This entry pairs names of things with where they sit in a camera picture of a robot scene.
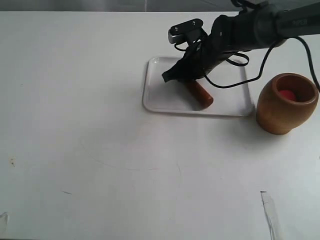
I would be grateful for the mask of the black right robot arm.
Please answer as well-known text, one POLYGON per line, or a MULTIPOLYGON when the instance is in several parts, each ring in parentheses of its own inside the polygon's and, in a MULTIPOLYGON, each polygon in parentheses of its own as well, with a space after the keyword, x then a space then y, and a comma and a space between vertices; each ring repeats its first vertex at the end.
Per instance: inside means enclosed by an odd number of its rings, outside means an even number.
POLYGON ((320 4, 280 10, 267 1, 259 4, 234 0, 242 8, 236 16, 218 16, 206 33, 199 18, 176 24, 168 40, 178 46, 187 43, 183 57, 162 74, 165 82, 189 82, 204 78, 215 67, 238 52, 272 49, 289 38, 320 32, 320 4))

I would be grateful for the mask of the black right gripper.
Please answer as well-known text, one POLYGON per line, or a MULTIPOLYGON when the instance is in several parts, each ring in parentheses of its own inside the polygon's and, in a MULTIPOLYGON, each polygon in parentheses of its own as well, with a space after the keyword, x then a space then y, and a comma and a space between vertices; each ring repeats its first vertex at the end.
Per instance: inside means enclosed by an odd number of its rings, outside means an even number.
POLYGON ((235 53, 258 49, 257 21, 256 13, 220 15, 214 20, 210 34, 202 29, 202 20, 196 18, 187 21, 186 29, 196 33, 192 40, 186 38, 189 45, 186 53, 162 73, 163 80, 198 80, 235 53))

